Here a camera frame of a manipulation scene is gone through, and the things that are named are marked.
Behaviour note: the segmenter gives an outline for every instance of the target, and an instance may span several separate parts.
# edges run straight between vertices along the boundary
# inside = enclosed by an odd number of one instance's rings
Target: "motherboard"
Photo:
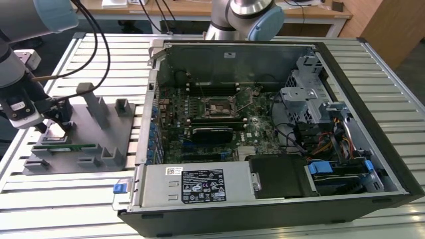
[[[163,163],[243,161],[250,154],[280,153],[262,87],[173,88],[159,91]]]

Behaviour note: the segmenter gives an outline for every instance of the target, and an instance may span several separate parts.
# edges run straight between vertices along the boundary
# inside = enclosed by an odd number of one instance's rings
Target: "table leg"
[[[331,26],[328,28],[326,37],[338,37],[344,22],[346,22],[344,18],[335,18],[334,19],[334,22],[332,22],[332,24],[331,24]]]

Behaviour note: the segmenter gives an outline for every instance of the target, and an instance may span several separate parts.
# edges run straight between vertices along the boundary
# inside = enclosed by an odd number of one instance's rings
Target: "white slatted table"
[[[9,151],[0,162],[0,239],[138,239],[111,210],[111,186],[121,178],[133,176],[133,162],[141,123],[143,94],[149,67],[149,41],[166,38],[158,35],[109,34],[111,70],[95,95],[105,102],[127,98],[137,104],[131,140],[127,149],[126,171],[61,175],[23,176],[22,164],[38,133],[19,130]],[[185,39],[199,36],[185,35]],[[425,187],[425,114],[423,106],[411,96],[374,51],[354,39],[288,38],[275,40],[322,41],[363,99],[394,147]],[[73,39],[54,70],[63,73],[75,69],[93,50],[93,35]],[[103,44],[85,70],[66,79],[50,81],[45,89],[50,96],[74,93],[79,82],[97,84],[106,65]],[[83,103],[82,98],[70,100]],[[127,195],[117,195],[121,205]],[[275,239],[303,236],[314,239],[340,238],[425,238],[425,198],[394,209],[382,209],[350,223],[266,229],[177,238]]]

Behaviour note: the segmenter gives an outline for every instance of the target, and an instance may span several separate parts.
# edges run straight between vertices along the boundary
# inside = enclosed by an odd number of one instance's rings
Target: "blue tab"
[[[307,170],[310,171],[310,174],[315,174],[315,173],[316,173],[316,170],[315,170],[312,164],[308,164],[308,165],[307,165]]]
[[[113,194],[123,194],[123,193],[126,193],[126,184],[113,185]]]
[[[311,162],[310,165],[307,165],[307,169],[310,174],[332,173],[330,163],[327,161]]]
[[[366,166],[368,172],[371,172],[374,170],[374,167],[372,167],[370,160],[364,160],[364,166]]]

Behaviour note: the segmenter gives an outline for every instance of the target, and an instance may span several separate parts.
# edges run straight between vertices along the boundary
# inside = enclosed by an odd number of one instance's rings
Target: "power supply label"
[[[182,171],[182,203],[210,203],[225,201],[222,169]]]

